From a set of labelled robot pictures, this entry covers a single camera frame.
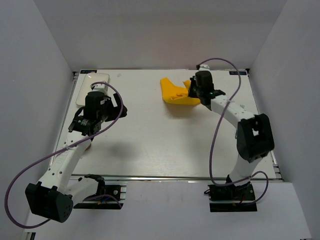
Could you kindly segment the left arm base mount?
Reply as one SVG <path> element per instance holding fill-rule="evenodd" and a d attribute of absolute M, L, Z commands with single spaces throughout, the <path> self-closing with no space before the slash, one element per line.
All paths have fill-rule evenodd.
<path fill-rule="evenodd" d="M 74 209 L 88 210 L 120 210 L 126 198 L 126 185 L 121 183 L 108 183 L 105 178 L 96 174 L 87 174 L 80 177 L 78 181 L 94 180 L 97 189 L 85 199 L 73 205 Z"/>

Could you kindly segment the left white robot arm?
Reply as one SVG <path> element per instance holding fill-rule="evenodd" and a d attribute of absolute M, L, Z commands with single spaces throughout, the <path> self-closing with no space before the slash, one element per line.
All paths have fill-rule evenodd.
<path fill-rule="evenodd" d="M 63 223 L 75 205 L 105 196 L 106 185 L 100 175 L 86 174 L 72 185 L 69 180 L 94 138 L 105 131 L 103 123 L 114 125 L 127 115 L 120 94 L 116 91 L 113 97 L 108 96 L 108 87 L 110 84 L 103 81 L 91 84 L 85 105 L 77 110 L 68 127 L 63 148 L 38 182 L 26 187 L 25 195 L 32 214 Z"/>

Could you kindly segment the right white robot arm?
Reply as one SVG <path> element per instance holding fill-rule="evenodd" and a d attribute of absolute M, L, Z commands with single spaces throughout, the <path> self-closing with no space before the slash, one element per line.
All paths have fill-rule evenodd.
<path fill-rule="evenodd" d="M 208 70 L 199 70 L 190 78 L 188 96 L 198 98 L 210 111 L 219 114 L 209 153 L 209 176 L 217 187 L 225 187 L 226 195 L 236 200 L 244 193 L 259 162 L 275 148 L 269 117 L 253 114 L 232 101 L 222 90 L 215 89 L 213 77 Z M 213 150 L 222 120 L 227 120 L 236 129 L 238 158 L 233 170 L 227 175 L 226 183 L 217 183 L 213 177 Z"/>

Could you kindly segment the yellow printed cloth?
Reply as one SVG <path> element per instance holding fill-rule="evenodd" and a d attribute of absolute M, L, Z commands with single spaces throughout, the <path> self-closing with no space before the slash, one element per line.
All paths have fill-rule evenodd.
<path fill-rule="evenodd" d="M 201 102 L 198 98 L 189 97 L 191 81 L 183 82 L 184 87 L 174 85 L 167 77 L 160 80 L 162 99 L 167 104 L 196 106 Z"/>

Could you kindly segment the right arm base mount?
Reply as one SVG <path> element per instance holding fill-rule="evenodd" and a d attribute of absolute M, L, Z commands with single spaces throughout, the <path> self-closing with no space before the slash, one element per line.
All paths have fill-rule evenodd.
<path fill-rule="evenodd" d="M 255 192 L 251 182 L 241 186 L 208 185 L 204 191 L 208 195 L 211 213 L 257 212 Z"/>

